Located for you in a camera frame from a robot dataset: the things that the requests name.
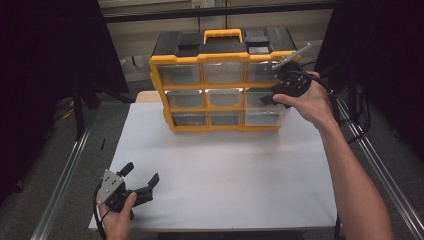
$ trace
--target white paper sheet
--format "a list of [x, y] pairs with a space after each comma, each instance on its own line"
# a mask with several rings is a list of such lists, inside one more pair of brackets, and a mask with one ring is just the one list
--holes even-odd
[[[112, 165], [128, 189], [159, 173], [152, 202], [133, 208], [143, 231], [332, 227], [336, 207], [322, 142], [292, 108], [272, 132], [175, 133], [161, 103], [132, 104]], [[90, 228], [96, 228], [94, 221]]]

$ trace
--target forearm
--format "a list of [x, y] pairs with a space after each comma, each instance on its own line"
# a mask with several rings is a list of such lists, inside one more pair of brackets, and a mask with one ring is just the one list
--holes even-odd
[[317, 127], [328, 159], [337, 209], [348, 239], [393, 239], [385, 204], [331, 119]]

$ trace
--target plastic drawer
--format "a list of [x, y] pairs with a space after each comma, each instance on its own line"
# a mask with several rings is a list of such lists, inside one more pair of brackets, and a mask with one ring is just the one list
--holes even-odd
[[247, 63], [247, 81], [249, 82], [278, 82], [275, 77], [275, 71], [272, 65], [277, 64], [276, 61], [264, 62], [248, 62]]
[[206, 125], [205, 112], [174, 112], [172, 113], [175, 126], [203, 126]]
[[241, 111], [209, 112], [208, 115], [211, 125], [230, 126], [240, 124]]
[[202, 107], [202, 90], [166, 91], [170, 107]]
[[183, 85], [201, 82], [199, 64], [160, 65], [158, 70], [163, 84]]
[[205, 82], [238, 83], [243, 80], [244, 62], [211, 62], [203, 64]]
[[244, 123], [246, 126], [281, 126], [287, 111], [287, 109], [246, 110]]
[[249, 88], [245, 91], [246, 109], [249, 108], [281, 108], [282, 104], [278, 105], [264, 105], [261, 101], [262, 97], [271, 95], [271, 90], [267, 88]]
[[206, 92], [209, 106], [241, 106], [241, 89], [209, 89]]

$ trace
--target aluminum rail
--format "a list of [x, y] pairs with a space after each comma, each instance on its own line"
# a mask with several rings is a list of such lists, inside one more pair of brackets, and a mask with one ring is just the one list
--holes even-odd
[[[338, 104], [342, 116], [345, 119], [349, 119], [348, 107], [345, 101], [338, 100]], [[348, 121], [347, 123], [353, 135], [355, 135], [355, 137], [359, 136], [359, 133], [362, 132], [361, 127], [353, 123], [352, 121]], [[417, 214], [414, 207], [411, 205], [409, 200], [406, 198], [406, 196], [400, 190], [395, 180], [390, 175], [389, 171], [387, 170], [380, 156], [378, 156], [377, 152], [371, 145], [368, 138], [364, 135], [360, 137], [357, 142], [359, 143], [362, 151], [364, 152], [365, 156], [373, 167], [375, 173], [377, 174], [378, 178], [380, 179], [381, 183], [383, 184], [384, 188], [386, 189], [387, 193], [389, 194], [390, 198], [392, 199], [393, 203], [395, 204], [396, 208], [398, 209], [400, 215], [402, 216], [403, 220], [405, 221], [414, 238], [417, 240], [423, 240], [423, 222], [419, 218], [419, 215]]]
[[175, 18], [192, 18], [192, 17], [289, 12], [289, 11], [307, 11], [307, 10], [333, 9], [338, 6], [350, 6], [352, 4], [372, 4], [372, 3], [370, 3], [370, 1], [364, 1], [364, 0], [357, 0], [357, 1], [327, 0], [327, 1], [296, 2], [296, 3], [254, 5], [254, 6], [241, 6], [241, 7], [182, 9], [182, 10], [146, 12], [146, 13], [105, 14], [103, 16], [103, 20], [106, 21], [106, 23], [119, 23], [119, 22], [135, 22], [135, 21], [175, 19]]
[[85, 143], [87, 142], [91, 128], [95, 121], [97, 110], [93, 114], [90, 114], [88, 125], [83, 132], [82, 136], [78, 141], [75, 142], [72, 152], [68, 158], [65, 168], [63, 169], [62, 175], [50, 197], [49, 203], [44, 209], [43, 215], [38, 221], [37, 227], [32, 234], [31, 240], [44, 240], [47, 239], [53, 222], [59, 212], [59, 208], [62, 205], [63, 198], [68, 188], [69, 182], [74, 173], [75, 167], [84, 149]]

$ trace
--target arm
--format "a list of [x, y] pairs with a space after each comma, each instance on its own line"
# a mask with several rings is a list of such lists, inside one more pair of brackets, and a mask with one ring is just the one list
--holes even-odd
[[274, 100], [292, 105], [318, 129], [347, 239], [394, 239], [386, 206], [334, 120], [325, 89], [312, 81], [301, 97], [277, 94]]
[[131, 193], [120, 213], [109, 212], [109, 207], [106, 204], [99, 206], [99, 213], [108, 240], [130, 239], [130, 212], [136, 200], [137, 194]]

